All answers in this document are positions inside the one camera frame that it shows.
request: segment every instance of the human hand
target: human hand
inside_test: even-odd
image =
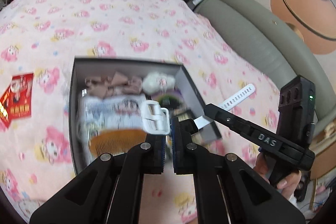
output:
[[[261,175],[264,178],[264,180],[266,180],[269,183],[268,179],[265,177],[266,174],[268,173],[268,166],[263,153],[260,153],[257,156],[257,160],[253,170],[255,170],[255,172]],[[298,186],[300,179],[301,179],[301,171],[298,170],[297,172],[293,172],[289,174],[287,177],[285,177],[283,180],[281,180],[277,184],[277,188],[282,189],[281,194],[286,199],[289,199],[291,195],[294,193],[296,187]]]

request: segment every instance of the fingernail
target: fingernail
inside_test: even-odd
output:
[[[287,184],[287,180],[284,179],[278,183],[277,188],[283,189],[286,186],[286,184]]]

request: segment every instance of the white plush toy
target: white plush toy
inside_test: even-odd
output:
[[[165,92],[168,89],[173,89],[175,86],[175,78],[172,75],[164,73],[151,72],[142,82],[142,89],[145,93],[151,95],[155,92]]]

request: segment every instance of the white watch strap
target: white watch strap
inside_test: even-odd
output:
[[[230,109],[238,105],[240,102],[248,98],[253,92],[255,92],[255,86],[253,84],[248,84],[245,87],[243,87],[241,90],[239,90],[237,93],[232,95],[230,98],[226,99],[224,102],[219,104],[218,107],[226,111],[229,111]],[[210,124],[211,122],[213,122],[213,120],[207,116],[201,116],[201,117],[196,118],[194,122],[197,128],[201,129],[205,127],[206,125]]]

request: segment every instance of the wooden comb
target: wooden comb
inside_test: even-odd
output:
[[[146,135],[141,129],[103,130],[89,141],[89,149],[94,157],[103,153],[117,156],[144,142]]]

